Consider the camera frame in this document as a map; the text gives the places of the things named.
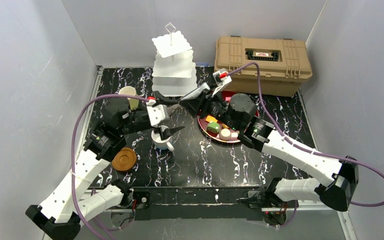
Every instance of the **toolbox handle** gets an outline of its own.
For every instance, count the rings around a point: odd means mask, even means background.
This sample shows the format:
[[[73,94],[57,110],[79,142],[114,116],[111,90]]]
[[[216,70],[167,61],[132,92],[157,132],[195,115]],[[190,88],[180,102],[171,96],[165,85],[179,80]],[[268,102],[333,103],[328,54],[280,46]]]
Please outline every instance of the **toolbox handle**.
[[[246,56],[248,57],[248,60],[270,61],[270,62],[277,62],[279,60],[279,55],[280,55],[280,53],[278,51],[273,51],[273,53],[271,54],[272,57],[254,56],[254,50],[248,50],[245,53],[246,53]]]

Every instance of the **plastic toolbox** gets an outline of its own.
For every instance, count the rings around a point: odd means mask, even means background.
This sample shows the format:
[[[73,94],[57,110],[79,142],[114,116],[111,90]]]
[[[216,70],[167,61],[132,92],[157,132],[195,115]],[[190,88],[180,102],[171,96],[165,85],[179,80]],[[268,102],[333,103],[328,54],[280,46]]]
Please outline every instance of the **plastic toolbox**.
[[[293,39],[260,39],[222,36],[215,48],[215,70],[233,71],[257,62],[261,73],[261,92],[292,97],[301,84],[313,75],[306,43]],[[257,68],[250,65],[231,76],[227,91],[257,94]]]

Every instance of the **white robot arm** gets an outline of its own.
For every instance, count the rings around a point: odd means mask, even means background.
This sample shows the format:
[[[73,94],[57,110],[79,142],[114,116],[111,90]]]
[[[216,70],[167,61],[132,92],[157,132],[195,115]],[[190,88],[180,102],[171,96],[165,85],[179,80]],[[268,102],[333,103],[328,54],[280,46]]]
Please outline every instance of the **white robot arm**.
[[[175,105],[177,101],[165,98],[159,92],[154,92],[154,96],[149,98],[145,107],[141,106],[135,112],[130,111],[126,98],[109,99],[102,110],[102,122],[95,126],[75,162],[76,172],[70,170],[44,201],[29,206],[25,214],[50,238],[72,240],[79,233],[83,223],[74,206],[72,188],[75,188],[76,196],[86,192],[98,174],[126,145],[124,135],[154,129],[166,139],[181,129],[162,130],[159,127],[170,119],[167,105]],[[114,206],[130,205],[132,194],[132,188],[118,179],[99,193],[77,203],[84,218],[89,221]]]
[[[296,180],[275,178],[267,189],[254,191],[251,197],[240,199],[240,203],[272,207],[291,200],[311,200],[321,201],[337,211],[348,210],[358,183],[356,164],[313,154],[317,151],[288,136],[282,136],[273,124],[255,116],[257,105],[246,94],[237,93],[230,102],[223,101],[219,89],[226,87],[231,77],[225,69],[221,69],[213,74],[213,78],[214,81],[204,83],[182,97],[179,104],[192,116],[215,117],[237,130],[238,139],[245,146],[278,157],[312,176]]]

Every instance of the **wooden coaster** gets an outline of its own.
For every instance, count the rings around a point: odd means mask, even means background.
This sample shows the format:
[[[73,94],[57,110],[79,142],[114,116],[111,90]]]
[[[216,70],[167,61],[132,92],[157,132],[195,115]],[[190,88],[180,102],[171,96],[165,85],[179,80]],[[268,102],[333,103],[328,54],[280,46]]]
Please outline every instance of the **wooden coaster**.
[[[123,147],[121,151],[119,151],[114,157],[111,164],[115,170],[126,172],[133,168],[137,159],[138,157],[136,156],[136,152],[133,151],[133,149]]]

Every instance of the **white wall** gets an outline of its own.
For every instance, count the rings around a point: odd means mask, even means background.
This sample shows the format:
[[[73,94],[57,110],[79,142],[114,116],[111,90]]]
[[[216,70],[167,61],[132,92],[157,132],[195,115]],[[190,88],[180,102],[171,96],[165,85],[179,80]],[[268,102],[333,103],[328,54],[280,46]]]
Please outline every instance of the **white wall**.
[[[331,0],[307,44],[313,77],[302,87],[320,150],[384,172],[384,1]],[[354,201],[384,200],[384,181],[360,168]],[[384,239],[384,207],[351,207],[358,239]]]
[[[38,240],[25,215],[69,169],[96,66],[60,0],[0,0],[0,240]]]
[[[214,65],[220,36],[306,40],[324,0],[62,0],[98,65],[153,66],[152,38],[172,22],[197,63]]]

